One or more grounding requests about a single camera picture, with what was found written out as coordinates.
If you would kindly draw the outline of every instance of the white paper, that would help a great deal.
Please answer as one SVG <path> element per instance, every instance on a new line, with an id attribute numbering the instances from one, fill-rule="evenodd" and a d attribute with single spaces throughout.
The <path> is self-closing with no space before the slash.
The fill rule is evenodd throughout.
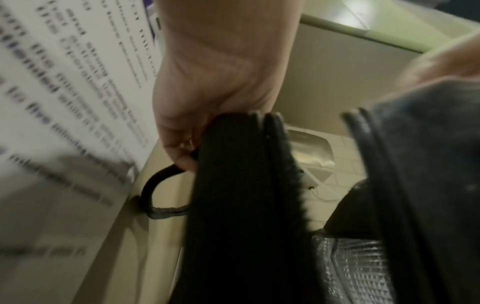
<path id="1" fill-rule="evenodd" d="M 0 0 L 0 303 L 70 303 L 157 133 L 141 0 Z"/>

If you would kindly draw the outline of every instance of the finger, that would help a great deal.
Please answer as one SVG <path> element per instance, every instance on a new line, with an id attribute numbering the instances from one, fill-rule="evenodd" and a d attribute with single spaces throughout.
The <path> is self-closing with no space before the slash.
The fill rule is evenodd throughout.
<path id="1" fill-rule="evenodd" d="M 163 147 L 170 159 L 183 170 L 196 172 L 197 162 L 190 157 L 191 147 L 183 143 L 192 137 L 191 131 L 177 131 L 158 126 L 158 133 Z"/>

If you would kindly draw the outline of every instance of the hand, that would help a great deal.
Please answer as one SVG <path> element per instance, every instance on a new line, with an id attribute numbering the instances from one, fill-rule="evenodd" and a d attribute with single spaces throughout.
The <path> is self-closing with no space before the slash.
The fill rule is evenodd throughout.
<path id="1" fill-rule="evenodd" d="M 396 90 L 403 92 L 446 77 L 480 80 L 480 32 L 428 52 L 405 69 Z"/>
<path id="2" fill-rule="evenodd" d="M 189 152 L 217 115 L 268 112 L 300 19 L 297 0 L 158 0 L 166 53 L 153 90 L 163 146 L 195 171 Z"/>

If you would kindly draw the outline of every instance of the black strap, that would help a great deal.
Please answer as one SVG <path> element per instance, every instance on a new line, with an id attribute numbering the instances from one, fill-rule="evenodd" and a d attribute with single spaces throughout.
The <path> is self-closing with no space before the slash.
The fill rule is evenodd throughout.
<path id="1" fill-rule="evenodd" d="M 198 158 L 199 150 L 193 150 L 190 154 L 194 159 Z M 178 168 L 176 165 L 168 166 L 165 169 L 160 170 L 159 172 L 155 173 L 143 186 L 143 190 L 141 191 L 141 195 L 139 198 L 139 204 L 141 209 L 147 214 L 147 216 L 151 219 L 163 219 L 169 218 L 174 216 L 182 216 L 188 213 L 189 206 L 181 206 L 181 207 L 170 207 L 170 208 L 159 208 L 154 207 L 152 195 L 156 189 L 156 187 L 166 180 L 169 177 L 179 175 L 184 173 L 185 170 Z"/>

